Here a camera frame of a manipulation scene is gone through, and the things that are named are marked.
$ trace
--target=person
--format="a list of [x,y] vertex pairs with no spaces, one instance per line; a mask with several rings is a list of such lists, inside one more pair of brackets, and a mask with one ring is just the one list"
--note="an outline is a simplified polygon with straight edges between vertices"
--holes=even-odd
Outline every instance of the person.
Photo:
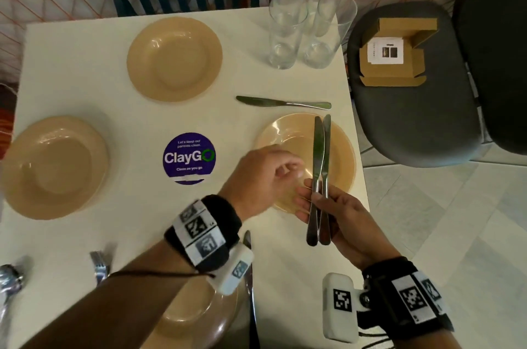
[[[247,153],[218,192],[243,222],[273,205],[303,174],[298,156],[267,146]],[[297,188],[296,216],[307,222],[310,201],[332,214],[338,226],[333,243],[360,270],[400,257],[357,198],[331,186],[330,198],[312,193],[311,180]],[[192,273],[194,268],[166,240],[161,240],[123,270]],[[138,349],[187,282],[187,278],[108,278],[42,331],[23,349]],[[413,339],[394,340],[398,349],[459,348],[452,333],[439,330]]]

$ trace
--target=knife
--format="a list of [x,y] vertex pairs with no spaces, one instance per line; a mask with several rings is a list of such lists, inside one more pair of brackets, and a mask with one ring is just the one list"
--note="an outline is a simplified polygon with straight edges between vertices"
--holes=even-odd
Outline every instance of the knife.
[[288,100],[277,100],[277,99],[268,99],[268,98],[257,98],[254,96],[240,96],[236,97],[241,103],[252,106],[301,106],[301,107],[311,107],[313,109],[322,109],[329,110],[331,109],[331,104],[329,102],[290,102]]
[[[251,247],[251,231],[247,230],[243,236],[243,244],[252,250]],[[245,273],[245,286],[249,294],[249,349],[260,349],[260,339],[258,338],[258,330],[256,329],[256,312],[254,311],[254,292],[253,292],[253,265],[251,264]]]
[[[313,192],[318,192],[322,161],[324,159],[324,139],[324,125],[322,124],[322,119],[319,116],[316,116],[315,133],[313,135],[313,184],[311,186]],[[317,207],[311,203],[306,235],[306,242],[309,246],[316,246],[318,243],[317,210]]]
[[[324,117],[324,160],[322,162],[322,195],[328,197],[328,172],[329,172],[329,148],[331,143],[331,115]],[[319,241],[322,245],[331,244],[331,232],[329,229],[329,215],[322,210],[320,213]]]

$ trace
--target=tile floor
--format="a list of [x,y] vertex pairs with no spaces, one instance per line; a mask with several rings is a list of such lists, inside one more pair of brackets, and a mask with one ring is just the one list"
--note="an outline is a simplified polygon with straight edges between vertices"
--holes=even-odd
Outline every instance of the tile floor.
[[[475,159],[527,165],[493,144]],[[373,217],[442,287],[463,348],[527,347],[527,167],[370,169],[391,163],[375,150],[362,160]]]

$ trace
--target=fork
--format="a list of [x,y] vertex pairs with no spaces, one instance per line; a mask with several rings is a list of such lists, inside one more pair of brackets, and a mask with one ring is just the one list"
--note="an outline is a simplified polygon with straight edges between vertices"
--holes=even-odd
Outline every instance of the fork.
[[100,250],[90,252],[89,256],[92,259],[92,263],[96,271],[96,281],[98,286],[110,275],[110,266],[104,261],[102,252]]

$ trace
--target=person's left hand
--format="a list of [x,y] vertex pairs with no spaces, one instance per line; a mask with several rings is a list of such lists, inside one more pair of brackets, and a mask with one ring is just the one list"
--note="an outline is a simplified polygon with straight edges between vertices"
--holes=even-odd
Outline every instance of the person's left hand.
[[279,145],[247,153],[218,195],[227,199],[244,221],[273,205],[304,174],[304,162]]

